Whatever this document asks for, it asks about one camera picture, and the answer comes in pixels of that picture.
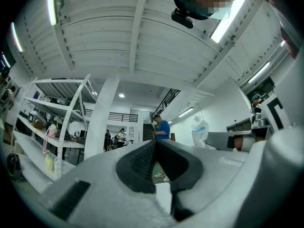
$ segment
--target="sneaker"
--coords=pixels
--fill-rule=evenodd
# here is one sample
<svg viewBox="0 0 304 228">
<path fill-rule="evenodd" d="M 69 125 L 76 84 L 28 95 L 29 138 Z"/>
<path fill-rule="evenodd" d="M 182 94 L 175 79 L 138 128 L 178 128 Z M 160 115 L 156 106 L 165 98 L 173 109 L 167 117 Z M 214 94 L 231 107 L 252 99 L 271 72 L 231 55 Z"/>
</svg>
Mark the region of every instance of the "sneaker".
<svg viewBox="0 0 304 228">
<path fill-rule="evenodd" d="M 156 175 L 154 176 L 154 178 L 160 178 L 160 177 L 164 177 L 164 176 L 165 176 L 164 173 L 161 174 L 161 173 L 159 172 L 158 174 L 156 174 Z"/>
<path fill-rule="evenodd" d="M 163 182 L 169 182 L 170 179 L 166 176 L 162 181 L 163 181 Z"/>
</svg>

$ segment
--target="blue t-shirt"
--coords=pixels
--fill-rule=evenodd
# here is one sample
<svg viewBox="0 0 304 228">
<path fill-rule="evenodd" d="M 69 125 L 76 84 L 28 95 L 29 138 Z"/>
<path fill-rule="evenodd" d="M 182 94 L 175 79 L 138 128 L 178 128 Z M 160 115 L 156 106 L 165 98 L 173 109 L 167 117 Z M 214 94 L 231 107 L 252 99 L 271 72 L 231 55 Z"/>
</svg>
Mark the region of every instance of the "blue t-shirt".
<svg viewBox="0 0 304 228">
<path fill-rule="evenodd" d="M 166 135 L 157 135 L 156 139 L 170 139 L 169 134 L 170 134 L 170 126 L 167 121 L 162 121 L 161 124 L 159 125 L 158 132 L 165 131 L 167 134 Z"/>
</svg>

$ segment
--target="ceiling light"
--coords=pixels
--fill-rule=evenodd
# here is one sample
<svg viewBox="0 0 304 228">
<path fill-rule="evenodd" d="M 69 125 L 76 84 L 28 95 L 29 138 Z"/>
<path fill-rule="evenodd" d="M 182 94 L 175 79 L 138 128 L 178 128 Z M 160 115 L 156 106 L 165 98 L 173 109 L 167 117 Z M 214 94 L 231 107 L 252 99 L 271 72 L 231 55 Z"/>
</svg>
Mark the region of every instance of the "ceiling light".
<svg viewBox="0 0 304 228">
<path fill-rule="evenodd" d="M 213 35 L 211 36 L 211 39 L 213 39 L 216 43 L 219 43 L 219 41 L 229 28 L 230 24 L 238 14 L 238 11 L 242 7 L 244 1 L 245 0 L 235 0 L 233 2 L 229 18 L 222 20 L 214 31 Z"/>
<path fill-rule="evenodd" d="M 55 14 L 55 0 L 47 0 L 48 16 L 51 22 L 51 25 L 57 23 L 56 14 Z"/>
<path fill-rule="evenodd" d="M 179 117 L 182 117 L 184 115 L 186 115 L 187 113 L 189 113 L 190 111 L 193 110 L 193 107 L 191 107 L 189 110 L 187 110 L 186 112 L 184 112 L 183 114 L 179 115 Z"/>
<path fill-rule="evenodd" d="M 19 39 L 17 37 L 17 33 L 16 33 L 16 30 L 15 30 L 15 23 L 14 22 L 11 23 L 11 31 L 13 33 L 13 37 L 14 37 L 14 40 L 15 40 L 15 43 L 16 43 L 16 46 L 17 46 L 19 52 L 23 52 L 21 44 L 20 44 Z"/>
<path fill-rule="evenodd" d="M 6 60 L 5 55 L 4 55 L 4 54 L 2 54 L 2 56 L 3 56 L 3 58 L 4 58 L 4 61 L 5 61 L 6 65 L 7 65 L 8 67 L 10 67 L 10 64 L 9 64 L 9 62 Z"/>
<path fill-rule="evenodd" d="M 260 71 L 258 71 L 258 73 L 256 75 L 254 75 L 249 81 L 248 83 L 251 83 L 252 81 L 254 81 L 256 79 L 256 77 L 258 77 L 268 66 L 269 66 L 270 62 L 267 62 Z"/>
</svg>

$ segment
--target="white shelving unit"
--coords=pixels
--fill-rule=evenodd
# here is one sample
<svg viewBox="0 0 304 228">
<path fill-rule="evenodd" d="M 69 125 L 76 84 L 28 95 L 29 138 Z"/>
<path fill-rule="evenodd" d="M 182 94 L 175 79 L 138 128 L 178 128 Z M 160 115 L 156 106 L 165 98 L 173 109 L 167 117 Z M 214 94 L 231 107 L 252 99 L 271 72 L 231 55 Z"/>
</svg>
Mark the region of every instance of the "white shelving unit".
<svg viewBox="0 0 304 228">
<path fill-rule="evenodd" d="M 54 181 L 75 167 L 67 161 L 62 160 L 63 147 L 78 149 L 84 148 L 84 145 L 82 144 L 66 141 L 65 133 L 69 121 L 83 122 L 86 128 L 89 124 L 89 120 L 85 118 L 82 99 L 89 102 L 96 100 L 96 95 L 93 94 L 95 91 L 88 81 L 90 76 L 91 75 L 88 74 L 84 80 L 34 80 L 29 89 L 25 91 L 23 95 L 24 100 L 22 104 L 25 101 L 29 101 L 39 110 L 63 119 L 60 137 L 48 138 L 48 142 L 58 148 L 58 161 L 57 165 L 54 167 L 57 170 L 57 174 L 55 174 L 54 171 L 48 171 L 46 169 L 45 155 L 42 153 L 42 145 L 33 137 L 15 131 L 15 127 L 17 120 L 20 119 L 32 132 L 43 139 L 45 138 L 46 131 L 34 128 L 31 123 L 21 115 L 16 116 L 11 142 L 13 143 L 13 138 L 15 138 L 23 149 L 25 155 L 19 155 L 22 173 L 39 193 L 43 192 L 43 190 L 45 190 Z M 27 97 L 27 94 L 33 85 L 37 85 L 49 98 L 72 99 L 70 105 L 54 104 Z M 81 114 L 73 110 L 78 99 L 81 107 Z"/>
<path fill-rule="evenodd" d="M 18 154 L 21 164 L 22 174 L 38 192 L 42 193 L 48 186 L 53 184 L 53 181 L 44 175 L 30 160 L 30 158 L 23 154 Z"/>
<path fill-rule="evenodd" d="M 21 115 L 18 115 L 18 118 L 24 123 L 24 125 L 26 125 L 31 131 L 33 131 L 35 134 L 37 134 L 40 138 L 44 138 L 44 136 L 46 134 L 46 131 L 34 128 L 32 126 L 32 124 L 26 118 L 24 118 Z M 59 139 L 58 138 L 48 138 L 47 142 L 54 145 L 55 147 L 59 147 Z M 76 142 L 70 142 L 70 141 L 66 141 L 66 140 L 64 140 L 64 142 L 63 142 L 63 147 L 65 147 L 65 148 L 77 148 L 77 149 L 84 149 L 85 148 L 85 146 L 83 144 L 76 143 Z"/>
</svg>

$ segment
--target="white column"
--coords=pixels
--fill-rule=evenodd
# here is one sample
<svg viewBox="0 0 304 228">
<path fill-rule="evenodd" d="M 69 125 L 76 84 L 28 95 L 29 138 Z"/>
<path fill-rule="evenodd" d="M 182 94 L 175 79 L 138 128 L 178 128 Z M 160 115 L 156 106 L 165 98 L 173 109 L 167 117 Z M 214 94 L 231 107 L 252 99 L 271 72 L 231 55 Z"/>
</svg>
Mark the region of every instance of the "white column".
<svg viewBox="0 0 304 228">
<path fill-rule="evenodd" d="M 99 93 L 86 136 L 85 159 L 103 153 L 107 121 L 119 80 L 118 74 L 109 75 Z"/>
<path fill-rule="evenodd" d="M 134 127 L 134 143 L 138 143 L 138 127 Z"/>
<path fill-rule="evenodd" d="M 127 132 L 126 140 L 129 143 L 129 140 L 130 140 L 130 127 L 129 126 L 127 126 L 126 132 Z"/>
<path fill-rule="evenodd" d="M 139 130 L 139 142 L 143 141 L 143 115 L 138 114 L 137 125 Z"/>
</svg>

